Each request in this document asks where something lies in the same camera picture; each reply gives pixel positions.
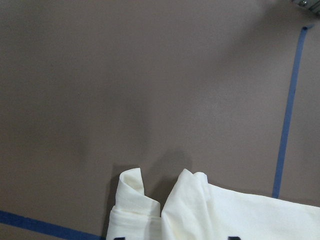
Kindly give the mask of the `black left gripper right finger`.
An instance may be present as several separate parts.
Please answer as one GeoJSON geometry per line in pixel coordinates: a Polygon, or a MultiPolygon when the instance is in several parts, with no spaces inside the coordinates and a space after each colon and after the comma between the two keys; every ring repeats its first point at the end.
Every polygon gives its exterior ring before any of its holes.
{"type": "Polygon", "coordinates": [[[239,236],[231,235],[227,237],[228,240],[241,240],[239,236]]]}

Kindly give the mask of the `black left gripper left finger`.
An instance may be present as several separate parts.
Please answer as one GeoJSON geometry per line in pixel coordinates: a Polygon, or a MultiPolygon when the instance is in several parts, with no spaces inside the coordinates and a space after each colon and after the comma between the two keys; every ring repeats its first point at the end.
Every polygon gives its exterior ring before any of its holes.
{"type": "Polygon", "coordinates": [[[121,237],[115,237],[113,240],[125,240],[125,237],[124,237],[124,236],[121,236],[121,237]]]}

